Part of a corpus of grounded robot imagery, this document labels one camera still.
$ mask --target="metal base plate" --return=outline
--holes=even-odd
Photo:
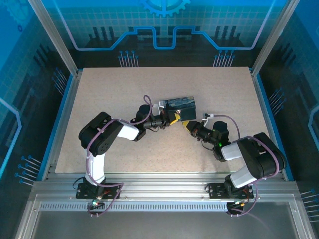
[[[209,193],[210,199],[230,199],[228,193],[226,192],[225,186],[223,183],[209,183],[206,185],[206,192]],[[240,191],[237,194],[234,194],[236,199],[251,199],[254,198],[254,193],[252,187],[247,187],[247,192]]]
[[[76,198],[77,199],[96,199],[94,185],[87,185],[85,183],[79,183],[78,189],[76,192]],[[108,193],[104,194],[102,199],[113,199],[116,195],[117,190],[119,190],[120,186],[112,187],[112,188],[105,188],[105,192],[109,191]]]

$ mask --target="gear icon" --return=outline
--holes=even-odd
[[[29,16],[29,3],[27,0],[0,0],[0,5],[6,6],[10,16],[18,24],[23,24]]]
[[[185,10],[185,5],[190,3],[190,0],[140,0],[140,3],[144,9],[150,11],[150,14],[167,17],[167,15],[173,16],[174,13],[179,14],[181,9]]]

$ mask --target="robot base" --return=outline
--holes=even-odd
[[[244,186],[236,191],[229,192],[224,183],[209,183],[205,187],[210,199],[252,199],[252,187]]]
[[[105,179],[101,182],[104,185],[112,185],[114,183],[105,183]],[[117,190],[120,189],[120,186],[112,187],[112,188],[104,188],[100,186],[95,186],[90,184],[85,178],[83,179],[83,183],[79,183],[76,198],[77,199],[96,199],[99,196],[102,196],[103,199],[114,199]]]

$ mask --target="circuit graphic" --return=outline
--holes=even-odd
[[[310,131],[310,134],[311,134],[311,136],[315,142],[315,145],[317,147],[317,150],[319,152],[319,141],[318,141],[317,135],[316,135],[314,128],[313,128],[314,116],[317,112],[319,112],[319,104],[316,105],[310,112],[309,121],[308,121],[308,129]]]
[[[175,13],[179,14],[180,10],[185,10],[185,5],[189,4],[190,0],[140,0],[140,3],[150,14],[172,17]]]
[[[10,16],[19,24],[23,24],[29,16],[29,3],[27,0],[0,0],[0,6],[6,6]]]
[[[140,2],[143,2],[144,3],[144,6],[145,7],[148,7],[148,9],[151,9],[152,8],[152,12],[155,13],[155,14],[158,14],[158,15],[163,15],[163,16],[167,16],[167,15],[170,15],[170,14],[173,14],[174,12],[179,12],[179,9],[176,9],[177,7],[179,8],[184,8],[185,7],[185,4],[187,3],[190,3],[189,0],[174,0],[174,2],[178,2],[179,5],[176,5],[175,8],[174,8],[174,12],[173,10],[171,9],[171,6],[172,5],[169,5],[169,8],[167,8],[167,2],[168,1],[172,1],[172,0],[140,0]],[[157,3],[157,8],[159,7],[160,9],[155,9],[156,5],[151,5],[151,2],[153,3]],[[177,31],[179,29],[190,29],[191,30],[191,34],[197,34],[197,35],[202,35],[204,36],[208,42],[210,42],[217,50],[252,50],[254,49],[254,47],[256,46],[257,44],[257,41],[264,29],[264,26],[266,24],[266,22],[268,21],[268,18],[269,18],[269,15],[271,13],[271,11],[273,10],[273,7],[274,7],[274,4],[275,4],[276,0],[274,0],[271,4],[271,6],[269,7],[269,10],[257,32],[257,35],[252,43],[251,46],[232,46],[232,47],[226,47],[226,46],[219,46],[213,39],[212,37],[210,37],[207,32],[205,31],[201,31],[201,30],[196,30],[196,26],[195,25],[178,25],[178,26],[175,26],[174,27],[174,30],[173,30],[173,35],[172,35],[172,45],[171,46],[158,46],[157,44],[157,36],[156,36],[156,29],[153,27],[153,26],[134,26],[133,27],[133,31],[125,31],[120,37],[118,37],[116,39],[116,41],[113,43],[112,46],[110,47],[90,47],[90,48],[80,48],[73,35],[72,35],[72,32],[68,26],[68,24],[66,23],[66,20],[64,18],[64,16],[62,15],[61,13],[61,10],[60,8],[58,7],[58,5],[55,3],[55,7],[56,7],[56,10],[62,20],[62,23],[70,37],[70,40],[74,46],[74,48],[78,51],[112,51],[126,36],[130,36],[130,35],[138,35],[138,30],[151,30],[152,31],[152,39],[153,39],[153,47],[154,49],[156,50],[173,50],[175,49],[176,47],[176,42],[177,42]]]
[[[119,51],[120,56],[118,56],[120,67],[139,67],[139,57],[134,54],[135,51]]]

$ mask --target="blue wall graphic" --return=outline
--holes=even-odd
[[[319,190],[319,2],[301,0],[261,69],[276,125],[300,189]],[[284,97],[277,102],[275,89]]]
[[[119,51],[119,63],[120,67],[139,67],[139,56],[135,54],[135,51]]]
[[[248,0],[120,0],[82,2],[80,6],[57,1],[52,7],[52,2],[45,1],[64,41],[78,51],[113,50],[130,35],[137,35],[138,40],[151,38],[157,50],[172,50],[185,29],[191,30],[191,35],[202,35],[217,50],[252,50],[263,45],[284,4],[283,0],[263,4]],[[93,35],[109,41],[110,47],[88,47]],[[237,45],[227,42],[234,36]]]
[[[0,0],[0,22],[0,238],[14,238],[31,189],[14,173],[23,153],[42,160],[62,99],[51,77],[69,72],[27,0]]]

